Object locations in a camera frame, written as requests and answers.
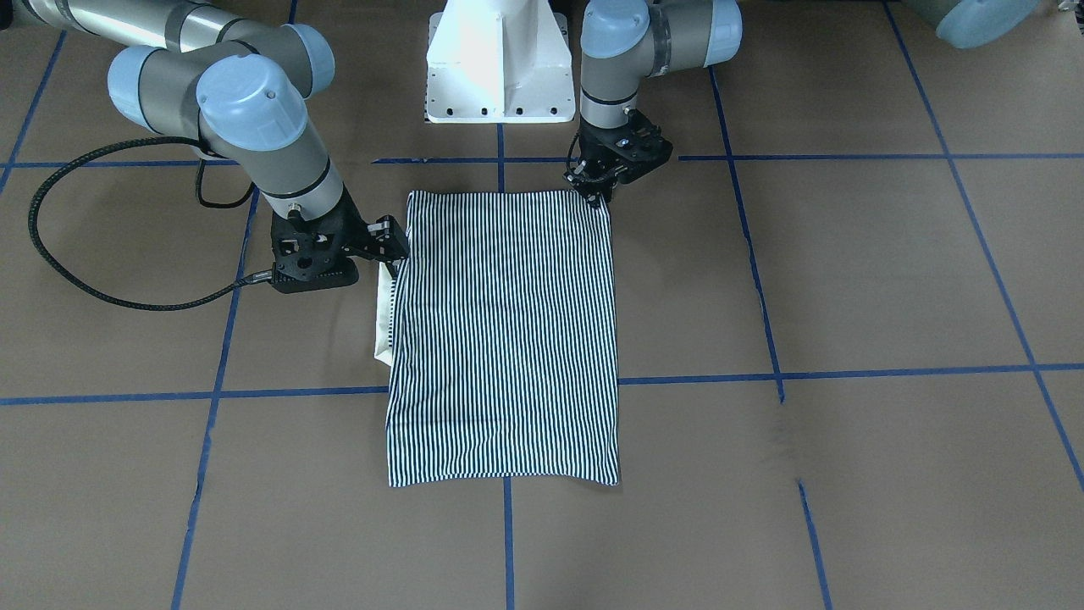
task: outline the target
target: brown floor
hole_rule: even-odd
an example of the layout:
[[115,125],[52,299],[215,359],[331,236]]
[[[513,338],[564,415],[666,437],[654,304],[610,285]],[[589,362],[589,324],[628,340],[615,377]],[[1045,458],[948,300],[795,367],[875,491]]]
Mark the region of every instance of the brown floor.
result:
[[[366,217],[563,187],[575,124],[422,120],[441,5],[297,8],[337,53],[310,114]],[[3,33],[0,608],[1084,607],[1084,40],[1054,5],[963,52],[895,2],[749,0],[732,62],[644,82],[675,158],[611,206],[614,490],[389,490],[371,264],[180,314],[64,282],[34,190],[145,131],[105,91],[119,47]],[[43,238],[134,299],[268,267],[268,206],[245,247],[246,209],[191,200],[191,158],[80,169]],[[141,160],[167,163],[112,163]]]

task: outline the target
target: black cable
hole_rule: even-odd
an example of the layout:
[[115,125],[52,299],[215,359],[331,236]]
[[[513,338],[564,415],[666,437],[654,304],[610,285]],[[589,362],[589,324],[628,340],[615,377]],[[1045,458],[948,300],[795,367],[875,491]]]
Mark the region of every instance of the black cable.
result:
[[253,192],[256,190],[256,182],[248,182],[248,190],[245,194],[241,195],[241,198],[232,203],[215,203],[207,200],[203,197],[203,172],[204,168],[207,167],[207,159],[201,158],[199,165],[196,166],[196,200],[199,205],[204,207],[209,207],[211,209],[233,209],[234,207],[240,207],[248,200],[248,197],[253,196]]
[[72,171],[78,169],[79,167],[82,167],[83,165],[87,165],[91,160],[99,158],[101,156],[105,156],[107,154],[112,154],[122,150],[134,148],[140,146],[153,146],[156,144],[189,144],[194,146],[201,145],[201,143],[196,140],[190,138],[179,138],[175,135],[163,135],[158,138],[142,138],[139,140],[127,140],[124,142],[117,142],[115,144],[109,144],[107,146],[102,146],[98,150],[91,151],[78,158],[68,161],[67,165],[54,171],[53,174],[50,176],[49,178],[46,178],[46,181],[42,182],[41,186],[38,187],[38,192],[34,193],[34,198],[30,199],[30,211],[29,215],[27,216],[27,224],[29,225],[30,229],[30,241],[34,243],[34,247],[35,249],[38,250],[38,254],[40,254],[41,257],[46,259],[46,262],[49,262],[50,267],[52,267],[57,273],[63,275],[64,278],[72,282],[76,287],[86,291],[87,294],[95,298],[99,298],[101,300],[104,300],[106,302],[109,302],[112,304],[119,304],[119,307],[121,308],[128,308],[130,310],[141,310],[144,312],[178,312],[181,310],[191,310],[192,308],[198,308],[199,304],[205,304],[207,302],[210,302],[211,300],[215,300],[216,298],[220,298],[233,291],[233,289],[236,287],[269,281],[271,278],[271,272],[260,271],[258,273],[251,273],[249,275],[246,275],[221,289],[218,289],[211,294],[208,294],[207,296],[204,296],[203,298],[197,298],[195,300],[190,300],[188,302],[178,302],[176,304],[151,304],[147,302],[137,302],[134,300],[125,300],[124,298],[117,298],[115,296],[111,296],[108,294],[105,294],[104,291],[91,287],[86,282],[75,276],[75,274],[73,274],[72,271],[68,271],[66,268],[64,268],[64,265],[61,264],[60,260],[57,260],[52,255],[52,252],[49,251],[48,248],[46,248],[46,245],[41,243],[41,235],[38,233],[38,211],[41,209],[41,203],[44,200],[46,194],[49,193],[50,189],[56,185],[56,182],[61,181],[61,178],[67,176]]
[[572,151],[576,150],[576,141],[580,139],[579,130],[572,135],[572,143],[568,144],[568,154],[565,155],[565,171],[572,170]]

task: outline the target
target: cable connector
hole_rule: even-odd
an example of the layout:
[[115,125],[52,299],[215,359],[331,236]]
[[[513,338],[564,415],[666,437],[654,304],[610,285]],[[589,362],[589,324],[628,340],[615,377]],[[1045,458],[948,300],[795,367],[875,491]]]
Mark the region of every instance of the cable connector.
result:
[[272,277],[274,277],[274,270],[268,269],[266,271],[256,271],[255,273],[249,273],[241,277],[241,283],[244,285],[253,285],[269,282]]

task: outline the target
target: light blue joint cap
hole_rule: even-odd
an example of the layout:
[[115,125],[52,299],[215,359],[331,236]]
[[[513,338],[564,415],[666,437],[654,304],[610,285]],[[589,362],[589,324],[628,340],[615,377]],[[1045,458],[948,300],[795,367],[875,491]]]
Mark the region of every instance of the light blue joint cap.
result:
[[583,13],[580,48],[598,60],[616,57],[644,38],[650,21],[645,0],[591,0]]
[[286,27],[297,33],[309,53],[309,66],[312,68],[312,91],[306,100],[326,89],[335,78],[335,53],[331,44],[314,27],[304,24],[286,24]]
[[231,144],[276,151],[305,131],[309,111],[279,64],[257,55],[219,60],[199,77],[196,101],[207,125]]
[[741,10],[737,0],[714,0],[711,5],[711,34],[704,67],[725,62],[741,46]]
[[1040,0],[964,0],[938,24],[938,38],[957,49],[992,42],[1020,25]]
[[109,74],[106,77],[113,105],[120,111],[120,114],[128,117],[128,120],[147,129],[151,129],[151,125],[143,116],[143,107],[140,105],[139,77],[143,73],[143,64],[146,59],[157,50],[155,47],[139,46],[120,51],[116,57],[113,57],[113,63],[109,64]]

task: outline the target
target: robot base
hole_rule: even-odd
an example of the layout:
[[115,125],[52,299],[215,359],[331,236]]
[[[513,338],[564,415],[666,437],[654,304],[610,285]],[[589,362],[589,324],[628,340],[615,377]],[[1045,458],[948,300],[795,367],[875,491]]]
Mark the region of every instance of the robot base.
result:
[[433,122],[565,122],[576,116],[565,15],[543,0],[448,0],[429,20]]

